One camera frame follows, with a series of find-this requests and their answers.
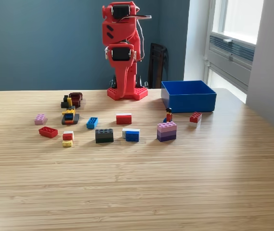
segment blue box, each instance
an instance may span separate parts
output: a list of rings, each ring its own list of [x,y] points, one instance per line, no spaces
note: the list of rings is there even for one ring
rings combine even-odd
[[[96,128],[97,123],[98,123],[98,118],[97,117],[91,117],[87,122],[87,128],[88,129],[94,129],[94,128]]]
[[[172,113],[212,112],[216,96],[201,80],[161,82],[161,99],[166,108],[172,108]]]
[[[140,132],[138,131],[126,131],[126,141],[139,142]]]

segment cable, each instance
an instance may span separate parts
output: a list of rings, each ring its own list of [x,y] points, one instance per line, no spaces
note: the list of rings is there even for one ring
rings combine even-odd
[[[119,23],[121,20],[125,19],[125,18],[136,18],[136,19],[151,19],[152,16],[151,15],[126,15],[124,17],[121,17],[116,23]]]
[[[137,23],[138,23],[138,25],[139,25],[139,27],[140,27],[140,31],[141,31],[141,36],[142,36],[142,51],[143,51],[143,57],[142,57],[141,59],[135,60],[135,61],[138,62],[138,61],[141,61],[141,60],[144,58],[145,53],[144,53],[144,37],[143,37],[143,32],[142,32],[142,28],[141,28],[141,25],[140,25],[138,19],[137,19]]]

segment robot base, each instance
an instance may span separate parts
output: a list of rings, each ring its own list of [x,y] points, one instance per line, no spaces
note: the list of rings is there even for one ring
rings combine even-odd
[[[108,88],[107,94],[109,97],[111,97],[114,100],[119,100],[120,97],[117,95],[117,89],[114,88]],[[124,99],[134,99],[134,100],[140,100],[148,95],[147,88],[135,88],[134,94],[126,94],[123,98]]]

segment red robot arm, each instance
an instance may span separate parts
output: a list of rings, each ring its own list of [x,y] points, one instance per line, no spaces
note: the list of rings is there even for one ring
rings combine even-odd
[[[140,37],[136,22],[150,16],[136,15],[139,8],[130,2],[113,2],[103,6],[103,44],[110,65],[115,69],[117,88],[109,88],[108,96],[114,100],[133,98],[140,100],[148,92],[136,88],[137,62],[141,60]]]

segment purple lego brick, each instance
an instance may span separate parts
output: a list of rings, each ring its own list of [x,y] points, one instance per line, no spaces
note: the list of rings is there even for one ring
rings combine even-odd
[[[161,123],[157,124],[157,131],[167,132],[167,131],[174,131],[177,129],[176,123],[168,122],[168,123]]]
[[[47,122],[45,114],[38,114],[34,120],[35,125],[42,125]]]
[[[157,136],[157,139],[158,139],[160,142],[171,141],[171,140],[175,140],[175,139],[176,139],[176,135],[173,135],[173,136],[165,136],[165,137]]]
[[[174,135],[176,135],[176,130],[166,131],[166,132],[157,131],[157,136],[159,137],[174,136]]]

